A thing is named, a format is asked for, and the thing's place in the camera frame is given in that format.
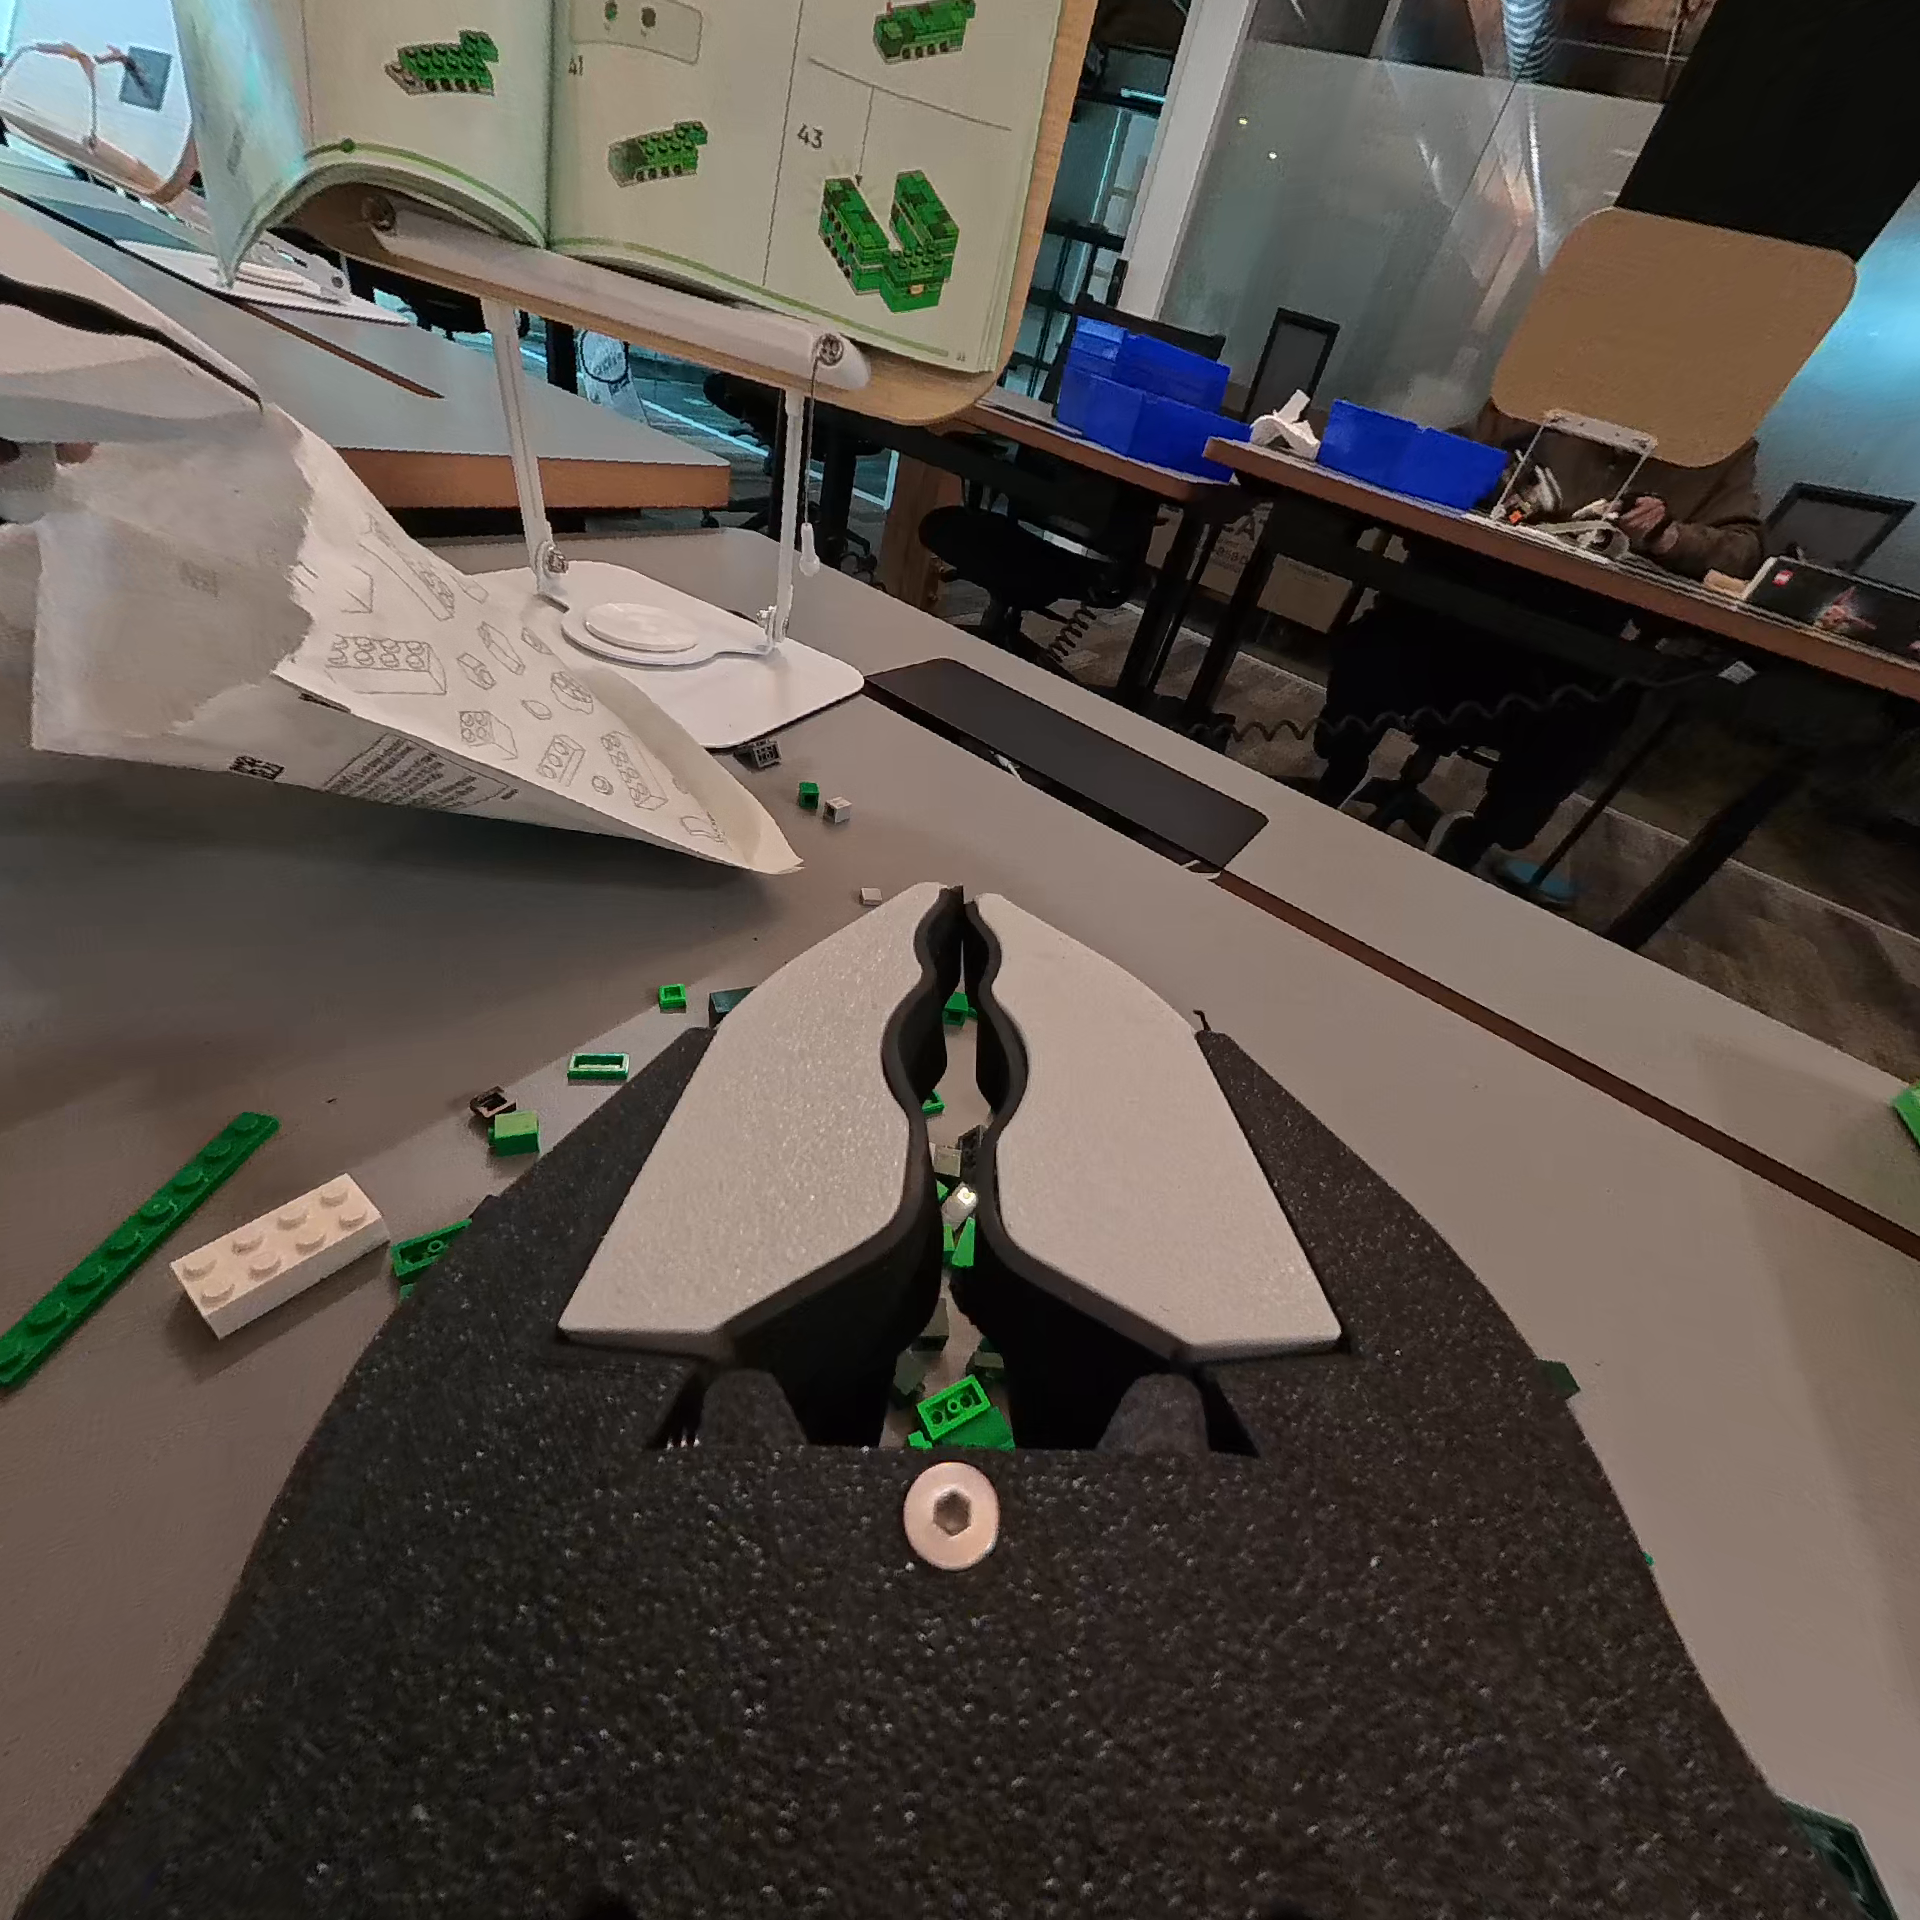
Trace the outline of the long green plate brick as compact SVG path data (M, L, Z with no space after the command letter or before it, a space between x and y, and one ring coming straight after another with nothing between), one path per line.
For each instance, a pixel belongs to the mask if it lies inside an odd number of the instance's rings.
M234 1113L94 1252L4 1332L4 1393L30 1382L85 1321L219 1192L274 1135L274 1113Z

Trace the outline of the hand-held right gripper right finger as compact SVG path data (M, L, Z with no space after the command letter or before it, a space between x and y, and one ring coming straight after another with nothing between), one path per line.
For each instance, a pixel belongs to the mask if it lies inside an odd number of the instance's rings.
M1202 1037L1007 895L965 904L981 1142L962 1314L1020 1448L1098 1448L1143 1378L1330 1357L1341 1324Z

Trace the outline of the stack of blue bins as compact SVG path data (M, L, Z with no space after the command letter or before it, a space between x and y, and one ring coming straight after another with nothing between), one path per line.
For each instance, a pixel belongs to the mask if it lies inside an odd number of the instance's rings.
M1244 440L1248 426L1224 415L1231 368L1196 349L1079 317L1061 364L1055 422L1136 463L1228 484L1210 440Z

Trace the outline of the black office chair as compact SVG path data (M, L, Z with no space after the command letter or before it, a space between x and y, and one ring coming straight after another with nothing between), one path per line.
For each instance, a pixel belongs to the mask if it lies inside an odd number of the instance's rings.
M1132 556L1105 558L1064 549L1025 529L1011 515L970 507L941 507L921 521L921 546L947 564L956 581L985 593L989 606L973 637L1020 660L1064 673L1093 615L1118 610L1143 578ZM1023 637L1029 610L1071 606L1061 633L1039 648Z

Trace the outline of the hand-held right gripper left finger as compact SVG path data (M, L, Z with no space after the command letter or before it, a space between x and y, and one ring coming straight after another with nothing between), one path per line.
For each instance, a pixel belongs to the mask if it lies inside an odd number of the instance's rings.
M919 882L772 972L712 1031L557 1332L768 1373L812 1444L876 1448L941 1297L924 1097L959 970L962 895Z

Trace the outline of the blue storage bin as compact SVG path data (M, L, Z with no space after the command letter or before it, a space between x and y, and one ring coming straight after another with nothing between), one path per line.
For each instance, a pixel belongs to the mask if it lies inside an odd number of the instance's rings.
M1499 445L1334 399L1316 463L1429 507L1478 511L1499 492L1509 454Z

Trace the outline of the brick building instruction booklet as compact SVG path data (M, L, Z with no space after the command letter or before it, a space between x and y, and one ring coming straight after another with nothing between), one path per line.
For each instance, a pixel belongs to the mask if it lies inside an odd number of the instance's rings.
M325 191L989 374L1061 3L173 3L225 266Z

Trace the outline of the white printed paper bag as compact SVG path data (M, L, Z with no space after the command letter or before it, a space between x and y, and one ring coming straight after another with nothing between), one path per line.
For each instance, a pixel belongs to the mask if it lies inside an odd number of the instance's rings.
M556 610L407 540L276 409L108 445L4 527L4 745L799 869L673 716L563 654Z

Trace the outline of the wooden background desk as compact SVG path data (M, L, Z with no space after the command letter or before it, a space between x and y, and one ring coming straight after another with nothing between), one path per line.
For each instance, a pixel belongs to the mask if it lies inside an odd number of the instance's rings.
M1588 673L1652 685L1652 645L1622 642L1609 621L1551 621L1548 615L1518 610L1503 596L1482 596L1439 578L1429 564L1417 564L1417 558L1399 561L1381 549L1365 549L1365 529L1383 529L1428 543L1429 549L1473 553L1513 575L1559 581L1562 588L1604 598L1635 618L1652 637L1702 637L1743 662L1790 660L1832 683L1867 685L1882 697L1917 704L1913 660L1897 660L1822 629L1756 610L1748 601L1672 578L1669 571L1605 561L1569 543L1390 492L1277 449L1210 439L1206 454L1234 472L1244 492L1270 500L1270 515L1182 704L1182 721L1193 729L1210 721L1228 667L1242 650L1242 629L1261 598L1272 558L1293 558L1331 571L1356 588L1476 625L1535 654L1569 660Z

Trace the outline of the white toy brick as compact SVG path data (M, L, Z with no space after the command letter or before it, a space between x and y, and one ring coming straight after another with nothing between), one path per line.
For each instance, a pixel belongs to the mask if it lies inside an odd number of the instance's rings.
M170 1262L170 1275L207 1328L225 1339L381 1245L385 1216L351 1175L335 1175Z

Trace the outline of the wooden book stand white frame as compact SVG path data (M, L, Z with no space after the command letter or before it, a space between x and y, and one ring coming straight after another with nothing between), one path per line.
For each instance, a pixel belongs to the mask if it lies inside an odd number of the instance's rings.
M1638 466L1716 466L1748 445L1859 285L1846 252L1609 207L1538 277L1493 404L1612 440Z

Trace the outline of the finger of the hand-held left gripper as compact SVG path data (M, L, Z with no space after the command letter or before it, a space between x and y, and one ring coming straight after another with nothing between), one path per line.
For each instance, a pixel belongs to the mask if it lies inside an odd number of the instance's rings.
M258 412L238 374L157 325L4 277L4 440L188 439Z

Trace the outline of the black toy box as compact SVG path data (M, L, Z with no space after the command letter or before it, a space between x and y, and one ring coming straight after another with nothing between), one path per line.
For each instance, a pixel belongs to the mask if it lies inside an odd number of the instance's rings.
M1765 558L1743 601L1818 633L1917 660L1917 596L1907 588L1805 558Z

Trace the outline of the pile of green toy bricks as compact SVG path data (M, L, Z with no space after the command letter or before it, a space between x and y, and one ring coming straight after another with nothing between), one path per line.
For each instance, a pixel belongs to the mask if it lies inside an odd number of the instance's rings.
M778 1378L722 1373L639 1350L586 1350L557 1315L639 1166L686 1094L712 1031L785 965L919 882L997 880L997 827L1011 827L1007 777L889 812L855 794L853 854L808 856L799 875L755 880L686 856L634 856L597 904L639 933L639 982L662 1008L628 1023L614 1048L576 1051L540 1088L482 1091L465 1129L457 1223L430 1203L422 1234L396 1234L399 1307L355 1366L345 1403L393 1414L424 1469L465 1501L508 1508L628 1497L677 1459L880 1454L895 1433L899 1366L927 1366L919 1339L899 1357L876 1448L803 1433Z

